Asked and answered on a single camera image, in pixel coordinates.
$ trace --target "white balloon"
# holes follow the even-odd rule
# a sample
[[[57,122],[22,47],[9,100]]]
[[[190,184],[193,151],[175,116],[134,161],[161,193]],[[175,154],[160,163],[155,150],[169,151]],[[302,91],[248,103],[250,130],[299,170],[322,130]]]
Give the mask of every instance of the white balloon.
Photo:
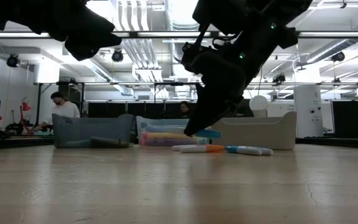
[[[251,110],[266,110],[269,107],[269,102],[264,96],[255,96],[249,102]]]

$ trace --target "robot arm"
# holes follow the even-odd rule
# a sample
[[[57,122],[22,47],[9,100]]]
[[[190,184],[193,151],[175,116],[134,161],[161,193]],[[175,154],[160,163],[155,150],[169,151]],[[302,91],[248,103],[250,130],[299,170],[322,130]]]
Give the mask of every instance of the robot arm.
[[[0,30],[8,21],[32,32],[48,32],[77,60],[93,57],[102,47],[121,44],[114,24],[86,7],[89,0],[0,0]]]
[[[313,0],[199,0],[193,18],[200,36],[183,47],[181,64],[189,72],[202,74],[197,85],[198,101],[185,134],[211,126],[243,100],[247,85],[273,51],[298,43],[295,28],[286,25],[305,12]],[[224,45],[201,46],[209,25],[232,37],[217,37]]]

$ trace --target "orange marker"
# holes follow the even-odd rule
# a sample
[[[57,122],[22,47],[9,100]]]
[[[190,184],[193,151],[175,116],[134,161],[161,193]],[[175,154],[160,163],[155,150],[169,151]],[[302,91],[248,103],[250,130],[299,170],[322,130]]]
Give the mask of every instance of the orange marker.
[[[215,146],[215,145],[184,146],[181,147],[179,151],[182,153],[223,152],[224,146]]]

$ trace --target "wooden table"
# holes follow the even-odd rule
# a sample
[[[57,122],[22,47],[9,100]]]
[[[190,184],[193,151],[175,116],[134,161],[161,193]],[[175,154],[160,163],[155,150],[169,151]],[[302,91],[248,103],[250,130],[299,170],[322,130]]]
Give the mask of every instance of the wooden table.
[[[2,149],[4,223],[358,223],[358,149]]]

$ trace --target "white shirt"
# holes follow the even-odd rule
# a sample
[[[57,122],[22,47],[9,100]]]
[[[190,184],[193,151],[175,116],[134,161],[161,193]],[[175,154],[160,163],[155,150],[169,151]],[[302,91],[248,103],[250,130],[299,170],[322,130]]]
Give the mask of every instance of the white shirt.
[[[52,108],[52,114],[57,114],[59,116],[65,116],[68,118],[79,118],[80,111],[78,110],[77,105],[70,101],[66,101],[63,105],[56,105]],[[45,121],[47,124],[52,124],[52,114],[51,117],[47,118]]]

